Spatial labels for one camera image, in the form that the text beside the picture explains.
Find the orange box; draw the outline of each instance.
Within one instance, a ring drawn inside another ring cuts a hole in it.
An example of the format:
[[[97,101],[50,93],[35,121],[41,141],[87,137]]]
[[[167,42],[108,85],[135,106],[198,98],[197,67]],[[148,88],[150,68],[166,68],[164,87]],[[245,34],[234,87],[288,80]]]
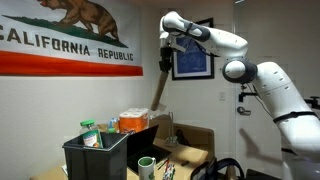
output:
[[[121,133],[140,132],[148,128],[148,109],[131,108],[120,114],[119,127]]]

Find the box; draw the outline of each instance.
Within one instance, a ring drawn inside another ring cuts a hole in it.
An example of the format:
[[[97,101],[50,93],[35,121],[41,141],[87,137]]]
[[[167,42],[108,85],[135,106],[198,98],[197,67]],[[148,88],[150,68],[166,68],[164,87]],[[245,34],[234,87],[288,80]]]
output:
[[[121,133],[140,132],[148,128],[148,109],[131,108],[120,114],[119,127]]]
[[[128,134],[100,134],[103,148],[84,146],[81,136],[64,143],[69,180],[127,179]]]

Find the mug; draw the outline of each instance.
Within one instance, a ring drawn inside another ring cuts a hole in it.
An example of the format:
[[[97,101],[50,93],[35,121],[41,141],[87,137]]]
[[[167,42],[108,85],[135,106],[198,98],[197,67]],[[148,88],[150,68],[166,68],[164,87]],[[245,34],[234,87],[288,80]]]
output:
[[[154,180],[154,169],[156,159],[152,157],[142,157],[138,161],[139,180]]]

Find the red stripe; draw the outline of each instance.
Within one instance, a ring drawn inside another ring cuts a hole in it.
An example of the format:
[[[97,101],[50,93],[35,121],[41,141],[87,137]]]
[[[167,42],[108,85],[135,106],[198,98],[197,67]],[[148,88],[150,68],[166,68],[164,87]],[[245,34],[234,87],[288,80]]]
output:
[[[0,51],[2,75],[142,76],[142,67]]]

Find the grizzly bear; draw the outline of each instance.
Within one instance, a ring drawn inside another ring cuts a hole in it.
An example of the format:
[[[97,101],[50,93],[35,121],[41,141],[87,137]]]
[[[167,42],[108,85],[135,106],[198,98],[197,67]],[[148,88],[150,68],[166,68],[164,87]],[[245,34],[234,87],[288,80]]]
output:
[[[52,10],[66,9],[67,13],[63,19],[57,22],[58,25],[70,26],[82,22],[89,32],[93,32],[91,23],[98,26],[100,36],[107,33],[119,40],[116,21],[111,14],[101,5],[88,0],[37,0],[43,7]]]

